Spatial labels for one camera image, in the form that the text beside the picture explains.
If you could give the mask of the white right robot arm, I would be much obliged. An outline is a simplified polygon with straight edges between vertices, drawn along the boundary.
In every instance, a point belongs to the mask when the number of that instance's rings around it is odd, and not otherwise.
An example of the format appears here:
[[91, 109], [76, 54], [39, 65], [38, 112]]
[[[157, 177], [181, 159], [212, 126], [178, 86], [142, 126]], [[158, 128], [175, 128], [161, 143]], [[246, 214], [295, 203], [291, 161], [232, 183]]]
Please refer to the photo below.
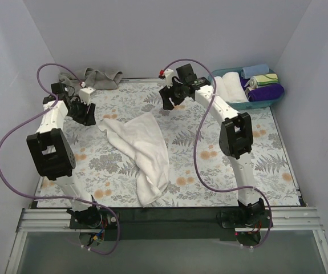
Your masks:
[[265, 199], [256, 188], [251, 167], [253, 144], [252, 122], [248, 113], [233, 109], [216, 91], [216, 82], [199, 78], [190, 64], [175, 71], [166, 68], [159, 77], [165, 80], [165, 86], [159, 91], [164, 110], [173, 110], [186, 98], [192, 98], [205, 108], [205, 114], [211, 115], [220, 125], [219, 146], [232, 166], [237, 192], [238, 209], [229, 219], [246, 227], [260, 225], [265, 217]]

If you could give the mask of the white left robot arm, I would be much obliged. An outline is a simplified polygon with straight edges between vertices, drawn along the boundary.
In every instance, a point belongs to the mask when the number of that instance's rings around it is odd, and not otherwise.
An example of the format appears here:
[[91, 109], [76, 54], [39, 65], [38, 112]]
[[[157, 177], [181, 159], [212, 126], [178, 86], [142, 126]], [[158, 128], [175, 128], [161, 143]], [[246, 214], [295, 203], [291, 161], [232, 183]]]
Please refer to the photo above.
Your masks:
[[63, 83], [51, 85], [52, 95], [43, 99], [46, 112], [36, 133], [26, 139], [27, 146], [40, 176], [54, 182], [70, 200], [67, 212], [79, 223], [97, 228], [102, 223], [102, 213], [74, 173], [76, 157], [63, 133], [66, 117], [84, 126], [94, 126], [95, 107], [91, 102], [95, 89], [81, 84], [76, 95], [69, 95]]

